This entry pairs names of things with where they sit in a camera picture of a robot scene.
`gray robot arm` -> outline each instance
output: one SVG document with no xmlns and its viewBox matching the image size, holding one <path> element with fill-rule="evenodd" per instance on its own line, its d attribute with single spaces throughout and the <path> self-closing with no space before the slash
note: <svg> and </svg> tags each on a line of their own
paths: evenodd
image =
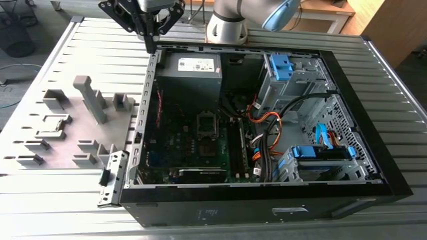
<svg viewBox="0 0 427 240">
<path fill-rule="evenodd" d="M 301 0 L 215 0 L 207 26 L 207 40 L 216 44 L 243 44 L 245 19 L 276 32 L 289 22 Z"/>
</svg>

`motherboard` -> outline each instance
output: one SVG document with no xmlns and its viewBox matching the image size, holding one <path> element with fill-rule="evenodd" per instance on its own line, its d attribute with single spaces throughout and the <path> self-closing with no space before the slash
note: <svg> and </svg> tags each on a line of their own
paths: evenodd
<svg viewBox="0 0 427 240">
<path fill-rule="evenodd" d="M 205 110 L 183 112 L 159 101 L 140 174 L 145 184 L 249 182 L 243 119 L 229 119 Z"/>
</svg>

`power supply label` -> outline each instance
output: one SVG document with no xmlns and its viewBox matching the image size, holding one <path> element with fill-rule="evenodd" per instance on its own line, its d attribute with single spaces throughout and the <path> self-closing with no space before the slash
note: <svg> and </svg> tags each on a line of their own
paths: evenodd
<svg viewBox="0 0 427 240">
<path fill-rule="evenodd" d="M 177 71 L 187 72 L 215 72 L 212 58 L 185 58 L 177 61 Z"/>
</svg>

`desk leg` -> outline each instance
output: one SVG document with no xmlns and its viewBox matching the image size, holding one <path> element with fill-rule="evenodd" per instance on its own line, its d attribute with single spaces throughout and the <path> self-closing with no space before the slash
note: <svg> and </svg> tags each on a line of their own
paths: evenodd
<svg viewBox="0 0 427 240">
<path fill-rule="evenodd" d="M 55 11 L 63 10 L 60 1 L 51 1 L 51 4 L 52 4 Z"/>
<path fill-rule="evenodd" d="M 336 15 L 336 19 L 331 24 L 331 27 L 327 30 L 328 34 L 339 34 L 347 22 L 348 16 L 347 15 Z"/>
</svg>

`slotted metal surface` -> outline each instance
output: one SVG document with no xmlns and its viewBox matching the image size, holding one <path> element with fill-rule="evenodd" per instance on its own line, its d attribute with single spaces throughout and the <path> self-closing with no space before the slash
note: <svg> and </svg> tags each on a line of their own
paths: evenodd
<svg viewBox="0 0 427 240">
<path fill-rule="evenodd" d="M 204 42 L 204 36 L 203 27 L 179 24 L 163 40 Z M 333 221 L 144 229 L 123 208 L 96 208 L 99 170 L 20 170 L 0 177 L 0 235 L 40 239 L 71 236 L 105 239 L 108 236 L 121 240 L 284 237 L 341 240 L 425 237 L 424 113 L 419 111 L 412 96 L 389 73 L 380 56 L 373 54 L 371 44 L 357 36 L 271 33 L 255 29 L 249 30 L 248 40 L 255 46 L 321 49 L 335 53 L 413 196 Z M 92 88 L 100 89 L 104 96 L 115 92 L 128 93 L 137 102 L 144 84 L 147 57 L 144 44 L 111 19 L 85 18 L 81 23 L 71 23 L 0 135 L 0 155 L 8 150 L 5 146 L 9 144 L 9 136 L 30 134 L 21 126 L 24 120 L 30 120 L 28 114 L 41 108 L 36 103 L 41 89 L 61 88 L 65 89 L 65 94 L 77 94 L 71 86 L 77 73 L 91 75 L 95 85 Z"/>
</svg>

